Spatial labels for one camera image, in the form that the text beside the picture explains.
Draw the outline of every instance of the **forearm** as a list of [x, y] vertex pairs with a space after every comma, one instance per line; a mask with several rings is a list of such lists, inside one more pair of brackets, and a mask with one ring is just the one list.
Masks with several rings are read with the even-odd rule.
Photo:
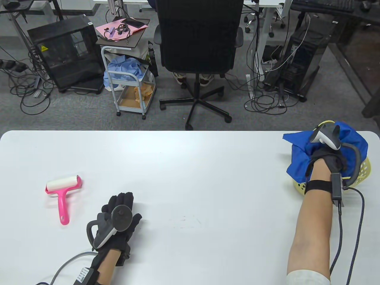
[[[310, 180], [330, 181], [330, 176], [331, 172], [325, 162], [317, 160]], [[306, 193], [289, 253], [288, 273], [299, 269], [309, 269], [330, 279], [332, 212], [330, 193], [322, 190], [310, 190]]]
[[116, 249], [111, 249], [106, 258], [103, 260], [101, 265], [99, 266], [99, 277], [98, 283], [101, 285], [110, 285], [112, 275], [114, 273], [114, 269], [117, 263], [117, 260], [120, 257], [120, 251]]

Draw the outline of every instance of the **person's hand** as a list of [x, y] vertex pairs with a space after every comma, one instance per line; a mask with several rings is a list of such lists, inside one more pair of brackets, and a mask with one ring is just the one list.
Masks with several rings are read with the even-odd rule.
[[311, 161], [306, 171], [306, 177], [309, 177], [313, 171], [314, 163], [323, 159], [331, 173], [340, 173], [347, 168], [347, 159], [340, 150], [333, 150], [323, 145], [320, 149], [313, 152]]
[[[107, 216], [110, 218], [113, 209], [119, 205], [126, 205], [132, 210], [133, 194], [128, 192], [120, 193], [118, 196], [112, 196], [109, 199], [108, 204], [101, 208], [101, 211], [102, 213], [107, 213]], [[142, 216], [140, 214], [134, 215], [131, 225], [125, 231], [117, 232], [115, 235], [111, 236], [101, 248], [96, 249], [98, 251], [98, 255], [94, 258], [91, 267], [95, 268], [96, 265], [100, 264], [111, 249], [119, 250], [121, 252], [116, 266], [123, 266], [124, 261], [129, 258], [130, 247], [128, 245], [128, 241], [132, 237], [132, 234], [141, 218]]]

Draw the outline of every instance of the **computer mouse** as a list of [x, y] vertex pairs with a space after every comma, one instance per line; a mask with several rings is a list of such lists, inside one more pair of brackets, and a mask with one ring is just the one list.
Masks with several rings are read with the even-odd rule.
[[363, 1], [360, 3], [360, 10], [362, 10], [363, 12], [368, 12], [369, 10], [371, 10], [371, 7], [372, 3], [370, 1]]
[[16, 9], [18, 6], [20, 6], [20, 2], [18, 0], [2, 0], [1, 1], [4, 8], [9, 9]]

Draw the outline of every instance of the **keyboard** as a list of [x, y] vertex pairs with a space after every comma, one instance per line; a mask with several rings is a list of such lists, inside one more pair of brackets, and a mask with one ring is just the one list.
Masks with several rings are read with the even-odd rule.
[[355, 9], [353, 0], [293, 0], [292, 3], [303, 7], [347, 13], [352, 13]]

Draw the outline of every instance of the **pink paper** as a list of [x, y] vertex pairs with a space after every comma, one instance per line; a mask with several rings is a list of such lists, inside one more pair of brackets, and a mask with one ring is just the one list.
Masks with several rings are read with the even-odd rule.
[[[120, 19], [120, 20], [117, 20], [117, 21], [114, 21], [114, 22], [111, 22], [111, 23], [107, 23], [105, 25], [101, 25], [99, 27], [96, 27], [95, 29], [102, 35], [104, 36], [104, 32], [105, 32], [105, 29], [108, 28], [109, 31], [112, 29], [112, 28], [117, 28], [120, 24], [121, 24], [121, 21], [123, 21], [125, 19]], [[136, 28], [136, 27], [132, 27], [132, 26], [128, 26], [129, 29], [131, 30], [131, 33], [130, 35], [132, 35], [133, 33], [135, 32], [138, 32], [140, 30], [143, 30], [145, 28], [147, 28], [148, 26], [147, 25], [143, 25], [141, 28]], [[110, 35], [109, 33], [106, 33], [106, 38], [109, 39], [109, 40], [114, 40], [114, 41], [120, 41], [120, 40], [123, 40], [123, 39], [126, 39], [128, 37], [128, 32], [124, 32], [122, 33], [121, 35], [119, 35], [117, 33], [117, 31], [114, 33], [114, 36], [110, 38]]]

